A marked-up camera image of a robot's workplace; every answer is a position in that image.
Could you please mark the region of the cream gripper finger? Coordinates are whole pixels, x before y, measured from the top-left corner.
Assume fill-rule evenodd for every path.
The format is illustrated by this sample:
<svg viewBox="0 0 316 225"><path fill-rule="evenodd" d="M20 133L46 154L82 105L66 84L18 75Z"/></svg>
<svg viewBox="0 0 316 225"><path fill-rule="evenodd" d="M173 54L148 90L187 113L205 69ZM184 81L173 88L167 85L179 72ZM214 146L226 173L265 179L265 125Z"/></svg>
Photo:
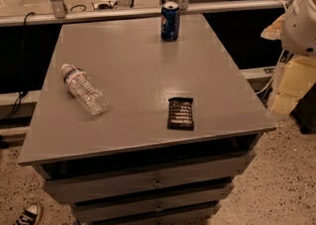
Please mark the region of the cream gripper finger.
<svg viewBox="0 0 316 225"><path fill-rule="evenodd" d="M316 58L295 55L283 67L270 111L277 114L290 114L315 83Z"/></svg>
<svg viewBox="0 0 316 225"><path fill-rule="evenodd" d="M280 15L261 32L261 37L269 40L281 39L281 29L284 15Z"/></svg>

